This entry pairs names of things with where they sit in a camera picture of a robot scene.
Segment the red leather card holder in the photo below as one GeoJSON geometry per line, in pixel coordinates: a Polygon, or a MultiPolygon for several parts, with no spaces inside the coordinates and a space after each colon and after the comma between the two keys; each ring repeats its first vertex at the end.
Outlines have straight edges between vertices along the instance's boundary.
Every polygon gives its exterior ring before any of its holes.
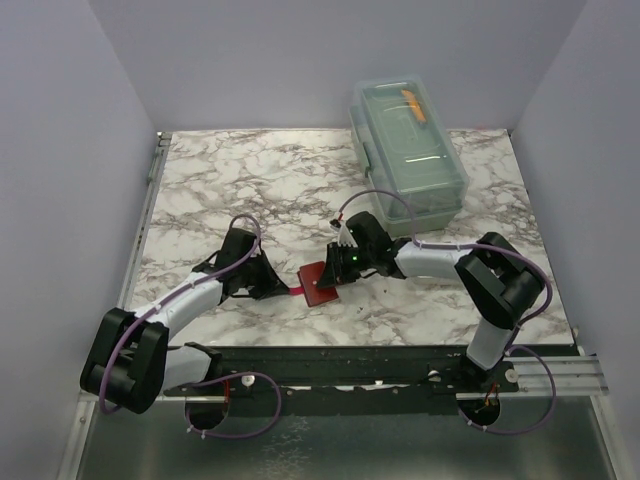
{"type": "Polygon", "coordinates": [[[291,296],[302,295],[309,308],[335,301],[339,298],[335,287],[320,288],[318,282],[325,268],[324,261],[303,265],[297,272],[299,285],[291,287],[291,296]]]}

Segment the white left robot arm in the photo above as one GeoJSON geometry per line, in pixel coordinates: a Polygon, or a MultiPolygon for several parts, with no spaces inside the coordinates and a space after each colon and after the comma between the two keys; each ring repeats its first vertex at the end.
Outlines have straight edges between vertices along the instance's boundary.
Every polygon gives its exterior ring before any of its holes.
{"type": "Polygon", "coordinates": [[[214,257],[161,299],[104,315],[80,378],[81,389],[98,397],[103,413],[124,408],[141,414],[160,393],[182,385],[201,395],[214,393],[222,380],[221,354],[195,342],[171,347],[170,341],[241,290],[254,300],[290,293],[264,252],[244,263],[224,263],[219,252],[214,257]]]}

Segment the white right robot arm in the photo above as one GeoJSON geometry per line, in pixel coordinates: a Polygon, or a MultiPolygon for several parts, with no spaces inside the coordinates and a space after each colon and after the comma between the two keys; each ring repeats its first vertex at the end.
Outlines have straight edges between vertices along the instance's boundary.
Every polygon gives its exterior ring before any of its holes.
{"type": "Polygon", "coordinates": [[[462,246],[416,244],[408,237],[392,240],[386,235],[376,240],[364,237],[352,244],[332,242],[316,287],[353,283],[369,270],[398,279],[461,282],[480,314],[466,349],[469,361],[459,370],[462,384],[474,392],[494,383],[495,366],[513,342],[524,314],[547,287],[544,273],[495,232],[462,246]]]}

